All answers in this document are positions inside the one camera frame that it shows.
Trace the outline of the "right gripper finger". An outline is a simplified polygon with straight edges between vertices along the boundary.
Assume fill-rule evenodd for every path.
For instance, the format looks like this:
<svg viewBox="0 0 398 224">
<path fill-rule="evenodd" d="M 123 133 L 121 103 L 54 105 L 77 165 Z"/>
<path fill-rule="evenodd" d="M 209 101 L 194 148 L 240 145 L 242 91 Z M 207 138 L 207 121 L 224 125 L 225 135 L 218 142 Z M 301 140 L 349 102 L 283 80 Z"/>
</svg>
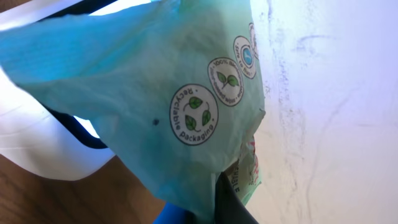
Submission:
<svg viewBox="0 0 398 224">
<path fill-rule="evenodd" d="M 258 224 L 236 195 L 224 172 L 220 174 L 216 183 L 215 223 Z"/>
</svg>

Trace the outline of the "light teal candy packet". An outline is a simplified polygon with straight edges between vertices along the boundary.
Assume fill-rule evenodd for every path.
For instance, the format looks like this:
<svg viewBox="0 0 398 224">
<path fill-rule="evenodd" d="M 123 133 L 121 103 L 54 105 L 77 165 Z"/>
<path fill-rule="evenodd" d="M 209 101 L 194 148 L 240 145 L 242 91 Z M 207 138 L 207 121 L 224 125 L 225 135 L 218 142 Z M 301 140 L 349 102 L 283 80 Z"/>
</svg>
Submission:
<svg viewBox="0 0 398 224">
<path fill-rule="evenodd" d="M 1 67 L 87 119 L 156 197 L 212 223 L 218 176 L 264 115 L 251 3 L 156 1 L 1 32 Z"/>
</svg>

